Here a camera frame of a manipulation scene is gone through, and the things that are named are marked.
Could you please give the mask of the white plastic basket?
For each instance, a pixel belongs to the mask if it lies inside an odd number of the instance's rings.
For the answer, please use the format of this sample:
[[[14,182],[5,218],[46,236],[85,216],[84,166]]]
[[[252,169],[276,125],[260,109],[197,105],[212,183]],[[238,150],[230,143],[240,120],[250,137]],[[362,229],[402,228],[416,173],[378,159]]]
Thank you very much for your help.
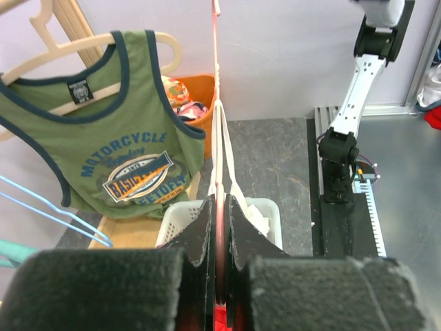
[[[268,218],[269,232],[267,239],[283,250],[280,211],[277,204],[266,198],[247,197],[246,202],[247,205],[256,206],[260,213]],[[164,245],[195,220],[202,203],[202,200],[184,201],[169,207],[163,217],[155,246]]]

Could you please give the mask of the teal plastic hanger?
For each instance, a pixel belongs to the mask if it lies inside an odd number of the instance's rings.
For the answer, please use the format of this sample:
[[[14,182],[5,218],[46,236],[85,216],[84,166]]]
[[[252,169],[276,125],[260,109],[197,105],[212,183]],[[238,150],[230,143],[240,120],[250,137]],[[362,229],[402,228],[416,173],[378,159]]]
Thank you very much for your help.
[[[37,252],[36,249],[26,245],[1,240],[1,267],[18,268],[26,259]]]

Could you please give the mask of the pink patterned cloth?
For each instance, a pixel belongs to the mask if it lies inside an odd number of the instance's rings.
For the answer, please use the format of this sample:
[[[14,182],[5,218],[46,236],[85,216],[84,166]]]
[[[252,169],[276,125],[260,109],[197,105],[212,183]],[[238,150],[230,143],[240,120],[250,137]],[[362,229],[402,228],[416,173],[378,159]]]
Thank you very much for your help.
[[[208,108],[201,102],[191,101],[178,108],[175,108],[176,115],[183,121],[194,121],[204,117]]]

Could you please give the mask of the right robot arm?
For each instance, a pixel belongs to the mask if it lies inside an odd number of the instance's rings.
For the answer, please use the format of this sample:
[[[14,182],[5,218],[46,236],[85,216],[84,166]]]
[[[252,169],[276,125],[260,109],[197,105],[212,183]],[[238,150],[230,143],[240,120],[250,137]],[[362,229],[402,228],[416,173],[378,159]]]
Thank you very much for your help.
[[[360,120],[367,97],[384,69],[396,61],[415,1],[356,1],[364,17],[353,49],[355,68],[337,115],[318,138],[327,203],[352,203],[359,155]]]

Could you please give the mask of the background white red clothes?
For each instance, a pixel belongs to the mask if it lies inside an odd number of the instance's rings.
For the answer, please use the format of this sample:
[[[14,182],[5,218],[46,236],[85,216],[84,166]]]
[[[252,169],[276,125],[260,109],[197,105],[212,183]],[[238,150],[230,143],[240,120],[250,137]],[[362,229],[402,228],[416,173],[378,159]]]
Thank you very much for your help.
[[[424,113],[424,120],[433,129],[440,130],[440,45],[418,90],[416,109]]]

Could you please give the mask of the wooden clothes rack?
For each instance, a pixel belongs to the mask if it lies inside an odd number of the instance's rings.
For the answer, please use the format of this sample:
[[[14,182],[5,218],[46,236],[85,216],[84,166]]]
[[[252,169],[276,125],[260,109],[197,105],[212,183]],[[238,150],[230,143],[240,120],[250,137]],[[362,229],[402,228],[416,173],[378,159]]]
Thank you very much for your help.
[[[1,1],[1,15],[7,11],[12,10],[13,8],[20,6],[22,3],[26,1]],[[53,4],[53,1],[40,1],[41,2],[41,9],[37,16],[30,17],[29,21],[34,27],[36,33],[40,36],[41,40],[44,42],[44,44],[47,47],[47,52],[42,53],[34,58],[31,58],[19,66],[11,69],[9,72],[3,74],[1,76],[1,82],[5,85],[10,85],[12,82],[16,81],[18,78],[23,76],[25,73],[28,73],[30,71],[35,70],[36,68],[43,66],[51,61],[54,61],[56,59],[59,59],[61,57],[64,57],[66,55],[69,55],[74,52],[80,52],[83,50],[87,50],[89,48],[98,48],[100,45],[104,44],[115,44],[114,37],[110,34],[100,34],[100,35],[88,35],[86,37],[83,37],[82,39],[75,39],[69,43],[64,44],[57,44],[55,39],[52,37],[52,35],[49,33],[49,31],[46,28],[47,23],[51,19],[51,16],[55,14],[57,16],[55,10],[56,6],[58,5],[59,9],[61,10],[61,1]],[[80,14],[78,14],[79,9],[71,9],[70,13],[71,19],[76,19],[78,22],[76,24],[78,25],[76,29],[81,28],[80,24]],[[156,42],[158,43],[164,43],[167,44],[173,49],[174,58],[173,61],[167,64],[166,66],[161,67],[161,74],[168,75],[175,71],[182,60],[182,48],[178,44],[178,41],[167,33],[162,32],[155,32],[156,36]],[[93,101],[97,101],[100,98],[108,97],[112,93],[116,93],[119,91],[121,87],[120,83],[116,83],[110,87],[104,88],[102,90],[99,90],[96,94],[96,99]],[[53,114],[55,115],[65,115],[69,112],[73,112],[74,110],[80,108],[80,106],[74,106],[69,103],[66,106],[60,106],[58,108],[55,108],[53,110]]]

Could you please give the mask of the white tank top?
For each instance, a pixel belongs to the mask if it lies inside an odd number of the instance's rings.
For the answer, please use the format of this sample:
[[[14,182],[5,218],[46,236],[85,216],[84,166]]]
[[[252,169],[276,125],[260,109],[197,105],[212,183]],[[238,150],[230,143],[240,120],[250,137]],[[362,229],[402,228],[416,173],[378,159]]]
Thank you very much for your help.
[[[234,168],[234,153],[229,135],[225,110],[221,100],[215,100],[211,133],[212,172],[208,195],[217,194],[216,184],[223,183],[223,161],[226,160],[228,175],[231,180],[229,193],[236,198],[246,220],[248,220],[261,234],[267,237],[269,232],[268,218],[265,218],[254,205],[247,205],[243,191],[237,180]]]

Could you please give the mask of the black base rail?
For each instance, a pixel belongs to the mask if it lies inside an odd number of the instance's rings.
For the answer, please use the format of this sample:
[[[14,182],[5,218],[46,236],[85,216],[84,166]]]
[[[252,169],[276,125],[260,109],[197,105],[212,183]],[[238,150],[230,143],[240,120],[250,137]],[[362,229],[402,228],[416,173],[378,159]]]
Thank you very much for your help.
[[[307,151],[311,198],[311,240],[314,257],[341,259],[379,257],[366,194],[353,194],[349,203],[328,203],[320,191],[321,162],[314,120],[308,119]]]

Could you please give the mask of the pink wire hanger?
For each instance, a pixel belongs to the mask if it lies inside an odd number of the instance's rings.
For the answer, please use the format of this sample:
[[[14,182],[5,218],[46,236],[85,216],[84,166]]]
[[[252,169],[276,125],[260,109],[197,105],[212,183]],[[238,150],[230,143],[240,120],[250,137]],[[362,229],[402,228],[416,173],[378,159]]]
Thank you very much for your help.
[[[226,248],[225,248],[225,222],[224,204],[225,193],[223,187],[223,133],[221,115],[223,105],[220,98],[220,65],[218,63],[218,42],[217,42],[217,17],[221,14],[219,1],[212,1],[212,28],[214,42],[214,77],[215,77],[215,102],[212,123],[212,161],[214,174],[212,181],[216,188],[216,302],[225,305],[227,302],[226,288]]]

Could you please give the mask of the light blue hanger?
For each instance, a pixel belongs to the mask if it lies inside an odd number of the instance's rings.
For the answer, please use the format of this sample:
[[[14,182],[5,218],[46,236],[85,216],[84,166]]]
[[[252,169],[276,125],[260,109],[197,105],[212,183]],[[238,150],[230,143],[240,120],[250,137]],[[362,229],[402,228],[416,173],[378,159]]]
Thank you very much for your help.
[[[28,210],[31,210],[43,217],[46,217],[47,219],[50,219],[52,221],[55,221],[61,225],[64,225],[68,228],[70,228],[71,230],[75,230],[76,232],[82,234],[85,237],[90,238],[92,241],[96,241],[97,243],[100,243],[101,245],[104,245],[107,248],[113,248],[114,245],[111,241],[111,239],[105,235],[102,231],[100,231],[98,228],[95,228],[94,226],[90,225],[88,222],[84,221],[81,217],[78,217],[76,214],[73,214],[72,212],[68,212],[66,210],[62,210],[58,207],[56,207],[52,202],[50,202],[49,200],[47,200],[46,198],[42,197],[41,195],[37,194],[34,191],[31,191],[25,187],[23,187],[22,185],[19,185],[18,183],[8,179],[7,177],[1,176],[1,181],[4,183],[7,183],[8,185],[13,186],[14,188],[30,195],[31,197],[35,198],[36,200],[40,201],[41,203],[46,204],[51,210],[53,210],[55,213],[66,216],[66,217],[70,217],[72,220],[76,221],[78,224],[82,225],[84,228],[88,229],[88,232],[85,230],[82,230],[81,228],[72,225],[71,223],[68,223],[67,221],[64,221],[62,219],[60,219],[59,217],[56,217],[52,214],[49,214],[43,210],[40,210],[36,207],[33,207],[32,205],[25,203],[21,200],[18,200],[14,197],[11,197],[10,195],[1,192],[1,196],[24,207],[27,208]]]

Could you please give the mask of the green printed tank top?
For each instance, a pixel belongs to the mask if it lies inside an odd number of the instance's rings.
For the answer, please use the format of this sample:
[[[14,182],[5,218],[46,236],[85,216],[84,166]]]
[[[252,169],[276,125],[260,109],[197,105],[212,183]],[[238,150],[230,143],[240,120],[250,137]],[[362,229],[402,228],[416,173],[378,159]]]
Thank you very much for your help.
[[[202,168],[205,132],[173,111],[151,30],[114,31],[77,74],[1,86],[1,125],[32,147],[61,205],[121,219],[161,218]]]

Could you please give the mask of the wooden hanger right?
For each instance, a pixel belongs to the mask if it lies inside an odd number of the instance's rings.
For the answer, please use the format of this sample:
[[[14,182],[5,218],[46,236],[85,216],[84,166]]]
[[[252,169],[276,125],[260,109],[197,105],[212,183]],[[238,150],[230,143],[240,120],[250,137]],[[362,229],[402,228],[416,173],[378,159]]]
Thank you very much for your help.
[[[30,20],[47,52],[1,75],[2,139],[17,137],[59,171],[64,150],[161,150],[173,139],[204,137],[174,113],[162,82],[175,65],[160,65],[157,45],[168,43],[178,51],[175,38],[152,30],[116,30],[59,45],[46,28],[52,9],[51,1],[42,1]],[[25,77],[50,61],[100,45],[106,47],[101,58],[80,72]]]

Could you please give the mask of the orange plastic bin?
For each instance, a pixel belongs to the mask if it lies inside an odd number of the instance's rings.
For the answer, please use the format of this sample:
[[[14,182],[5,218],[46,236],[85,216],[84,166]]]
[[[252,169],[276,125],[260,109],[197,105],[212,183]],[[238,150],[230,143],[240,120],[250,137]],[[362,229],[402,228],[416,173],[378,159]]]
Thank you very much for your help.
[[[162,76],[161,79],[174,113],[184,123],[205,131],[205,158],[208,159],[212,153],[214,76],[211,74],[177,78]]]

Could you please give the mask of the red tank top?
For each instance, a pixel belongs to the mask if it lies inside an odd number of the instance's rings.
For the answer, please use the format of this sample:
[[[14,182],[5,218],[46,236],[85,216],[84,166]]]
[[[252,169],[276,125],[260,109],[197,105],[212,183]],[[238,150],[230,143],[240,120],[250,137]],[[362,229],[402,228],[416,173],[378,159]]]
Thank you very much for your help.
[[[214,330],[229,331],[227,327],[227,310],[225,306],[216,306],[214,312]]]

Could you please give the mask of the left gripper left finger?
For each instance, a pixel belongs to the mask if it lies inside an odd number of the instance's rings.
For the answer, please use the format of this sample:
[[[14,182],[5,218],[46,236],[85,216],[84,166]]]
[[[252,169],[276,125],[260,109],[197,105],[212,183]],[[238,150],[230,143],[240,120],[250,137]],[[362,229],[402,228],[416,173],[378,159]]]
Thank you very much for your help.
[[[43,250],[18,268],[2,330],[211,330],[212,200],[159,249]]]

